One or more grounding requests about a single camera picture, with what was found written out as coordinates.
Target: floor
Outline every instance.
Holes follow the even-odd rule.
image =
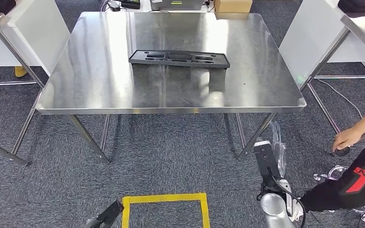
[[[96,0],[56,2],[70,30],[81,12],[100,7]],[[263,16],[279,45],[298,7],[297,1],[254,1],[252,12]],[[365,74],[365,68],[329,64],[321,74]],[[12,67],[0,67],[0,80],[12,80],[12,75]],[[365,114],[365,80],[329,82]],[[313,85],[341,129],[358,121],[356,110],[339,95],[319,82]],[[37,92],[36,85],[0,87],[2,147],[13,147]],[[287,147],[287,179],[299,196],[317,184],[313,173],[351,163],[365,143],[346,157],[331,157],[334,131],[308,90],[304,97],[303,112],[276,118]],[[247,137],[264,116],[241,115]],[[99,142],[105,117],[79,118]],[[269,129],[263,137],[271,139]],[[254,156],[236,159],[240,147],[234,114],[113,115],[105,151],[112,162],[105,165],[66,116],[36,114],[18,153],[31,165],[19,167],[0,157],[0,227],[80,228],[122,196],[197,192],[207,194],[211,227],[265,227],[255,199],[262,179]],[[307,217],[309,228],[358,226],[359,216],[348,210],[313,215]],[[118,218],[113,227],[120,224]],[[199,202],[135,204],[130,227],[202,227]]]

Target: yellow tape square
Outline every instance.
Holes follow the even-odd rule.
[[[122,228],[129,228],[129,213],[131,203],[157,203],[157,202],[174,202],[174,201],[192,201],[199,200],[201,203],[202,224],[203,228],[210,228],[208,202],[206,193],[193,194],[171,194],[171,195],[151,195],[151,196],[125,196],[122,198],[124,210],[122,212]]]

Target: cable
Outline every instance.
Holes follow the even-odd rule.
[[[359,221],[357,222],[357,228],[359,228],[359,226],[360,226],[360,220],[362,220],[362,217],[365,215],[365,213],[363,213],[361,216],[360,216],[360,218],[359,218]]]
[[[355,109],[357,110],[357,112],[359,113],[360,119],[363,119],[362,113],[360,112],[359,108],[352,103],[351,101],[349,101],[349,99],[347,99],[344,95],[342,95],[340,92],[338,92],[336,89],[334,89],[330,84],[328,84],[327,82],[321,81],[320,79],[317,79],[317,81],[324,83],[325,85],[329,86],[335,93],[339,94],[341,97],[343,97],[346,101],[348,101],[353,107],[355,107]]]
[[[162,13],[170,13],[169,11],[165,11],[165,10],[160,10],[160,9],[156,9],[156,10],[151,10],[150,12],[162,12]]]
[[[317,219],[317,217],[313,214],[313,213],[311,213],[311,211],[309,212],[313,217],[314,217],[314,219],[319,223],[319,224],[321,224],[321,222],[320,222],[320,220],[318,220]]]
[[[300,228],[303,228],[306,225],[306,208],[304,207],[303,203],[295,195],[293,195],[293,193],[291,193],[290,191],[288,191],[285,188],[283,188],[278,183],[278,181],[276,181],[275,177],[272,175],[272,171],[270,170],[270,167],[268,167],[268,172],[271,175],[271,177],[272,177],[273,181],[275,182],[275,184],[277,184],[285,193],[289,194],[291,197],[293,197],[294,199],[296,199],[297,202],[301,205],[301,207],[303,209],[303,221],[301,221]]]

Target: table leg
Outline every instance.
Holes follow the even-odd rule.
[[[110,114],[107,114],[106,115],[106,122],[104,123],[103,136],[101,137],[101,143],[100,143],[101,151],[104,151],[104,148],[106,147],[106,139],[107,139],[107,132],[108,132],[108,125],[109,124],[110,124]]]
[[[36,105],[37,105],[38,98],[40,97],[40,94],[41,94],[41,90],[38,93],[37,98],[34,101],[34,104],[33,104],[33,106],[30,109],[29,115],[27,116],[27,119],[26,119],[26,121],[25,121],[25,123],[24,123],[24,125],[23,125],[23,127],[22,127],[22,129],[20,131],[20,134],[18,136],[18,139],[15,142],[15,146],[12,149],[12,154],[14,154],[14,155],[16,155],[18,153],[20,144],[23,141],[23,138],[24,138],[24,135],[26,134],[27,129],[29,128],[31,119],[33,118],[34,113],[36,112]]]
[[[15,58],[20,62],[20,64],[25,68],[27,73],[36,81],[36,83],[41,87],[44,88],[44,84],[42,81],[37,77],[34,71],[30,68],[30,66],[26,63],[26,60],[17,52],[15,47],[9,42],[8,38],[0,31],[0,39],[5,44],[5,46],[9,49],[9,51],[15,56]]]
[[[105,162],[110,163],[110,160],[106,157],[106,155],[101,151],[100,147],[97,145],[97,143],[94,141],[92,136],[90,136],[89,132],[87,132],[86,128],[83,126],[83,124],[80,122],[80,120],[76,117],[76,115],[69,115],[72,122],[75,124],[75,126],[79,129],[79,131],[82,133],[82,136],[86,139],[86,141],[89,143],[90,147],[98,154],[98,156]]]
[[[269,123],[272,121],[273,117],[276,116],[276,113],[269,113],[267,117],[265,117],[264,121],[261,123],[261,126],[257,129],[257,131],[254,133],[254,135],[251,137],[251,139],[248,141],[247,145],[244,147],[244,149],[241,151],[239,155],[239,159],[243,159],[244,156],[251,150],[255,142],[257,141],[257,138],[261,136],[261,134],[264,132],[264,130],[268,127]]]
[[[308,83],[310,83],[315,76],[320,72],[322,67],[329,61],[329,59],[334,55],[334,53],[338,50],[338,48],[342,45],[342,43],[346,40],[347,36],[349,35],[350,30],[348,28],[344,28],[339,33],[338,40],[332,45],[331,49],[327,52],[324,58],[321,60],[319,64],[317,64],[316,68],[311,72],[311,74],[307,77],[304,83],[300,86],[300,91],[306,87]]]
[[[307,86],[310,89],[311,94],[317,100],[318,105],[321,107],[321,109],[324,112],[325,116],[327,117],[329,123],[334,128],[335,132],[337,134],[339,134],[341,131],[339,130],[338,126],[336,125],[334,119],[331,117],[331,114],[329,114],[327,108],[325,108],[325,105],[322,103],[322,101],[321,101],[320,97],[318,96],[317,92],[315,91],[314,87],[311,85],[311,83],[308,83]]]
[[[18,156],[10,153],[9,151],[3,149],[2,147],[0,147],[0,155],[3,155],[7,158],[9,158],[10,160],[15,161],[17,164],[21,165],[21,166],[26,166],[28,163],[27,161],[19,158]]]
[[[243,126],[241,125],[239,113],[236,113],[236,120],[237,120],[237,126],[239,127],[241,145],[243,146],[243,149],[244,149],[245,145],[246,145],[246,141],[245,141],[245,135],[244,135],[244,131],[243,131]]]

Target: metal pole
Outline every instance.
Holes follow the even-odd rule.
[[[13,85],[27,85],[27,84],[35,84],[35,81],[14,81],[14,82],[0,82],[0,86],[13,86]]]
[[[315,91],[314,87],[311,85],[311,83],[308,83],[307,86],[309,87],[311,94],[317,100],[318,105],[321,107],[322,111],[324,112],[325,116],[327,117],[332,128],[335,130],[335,132],[337,134],[339,134],[341,131],[339,130],[338,126],[336,125],[334,119],[331,117],[331,114],[329,114],[327,108],[325,108],[325,105],[322,103],[322,101],[321,101],[320,97],[318,96],[317,92]]]
[[[304,81],[304,83],[300,87],[300,91],[303,91],[303,89],[306,87],[306,85],[311,82],[311,80],[314,79],[315,76],[320,72],[322,67],[325,65],[325,63],[328,62],[328,60],[334,55],[336,50],[342,45],[342,43],[345,41],[346,37],[349,35],[350,30],[348,28],[344,28],[341,33],[339,39],[335,42],[335,44],[332,46],[331,50],[328,51],[328,53],[325,55],[325,57],[322,59],[322,61],[314,68],[314,70],[311,72],[311,74],[308,76],[308,78]]]
[[[5,46],[9,49],[9,51],[15,56],[15,58],[20,62],[20,64],[25,68],[27,73],[36,81],[36,83],[41,87],[44,88],[44,84],[42,81],[37,77],[34,71],[30,68],[30,66],[26,63],[26,61],[22,58],[22,56],[17,52],[14,46],[9,42],[8,38],[5,34],[0,31],[0,39],[5,44]]]
[[[255,142],[257,141],[257,138],[261,136],[261,134],[264,132],[264,130],[268,127],[269,123],[272,121],[273,117],[276,116],[276,113],[269,113],[267,117],[265,117],[264,121],[261,123],[261,126],[257,129],[257,131],[254,133],[250,141],[248,141],[247,145],[244,147],[244,149],[241,151],[239,155],[239,159],[243,159],[244,156],[251,150]]]
[[[30,112],[29,112],[29,114],[27,116],[27,119],[26,119],[26,121],[25,121],[25,123],[24,123],[24,125],[23,125],[23,127],[22,127],[22,129],[20,131],[20,134],[18,136],[18,139],[15,142],[15,146],[12,149],[12,154],[14,154],[14,155],[16,155],[18,153],[20,144],[23,141],[23,138],[24,138],[24,135],[26,134],[27,129],[29,128],[31,119],[33,118],[34,113],[36,112],[36,105],[37,105],[37,102],[38,102],[38,98],[40,97],[40,94],[41,94],[41,90],[38,93],[37,98],[34,101],[33,106],[30,109]]]
[[[90,147],[94,150],[94,152],[97,153],[98,156],[101,159],[103,159],[103,161],[105,161],[107,164],[110,163],[110,160],[101,151],[100,147],[94,141],[92,136],[90,136],[89,132],[87,132],[86,128],[83,126],[83,124],[80,122],[80,120],[75,115],[69,115],[69,117],[72,120],[72,122],[75,124],[75,126],[79,129],[79,131],[82,133],[82,136],[86,139],[86,141],[89,143]]]
[[[104,123],[104,130],[103,130],[103,137],[101,137],[100,149],[104,151],[106,147],[106,139],[107,139],[107,132],[108,132],[108,125],[110,124],[110,114],[106,115],[106,122]]]
[[[237,126],[239,127],[241,145],[242,145],[242,147],[244,149],[245,148],[245,145],[246,145],[246,141],[245,141],[245,135],[244,135],[244,131],[243,131],[243,125],[241,124],[240,114],[239,113],[236,113],[236,120],[237,120]]]
[[[21,165],[21,166],[26,166],[27,165],[27,161],[19,158],[18,156],[8,152],[7,150],[3,149],[2,147],[0,147],[0,155],[3,155],[13,161],[15,161],[17,164]]]
[[[365,75],[318,75],[315,79],[365,79]]]

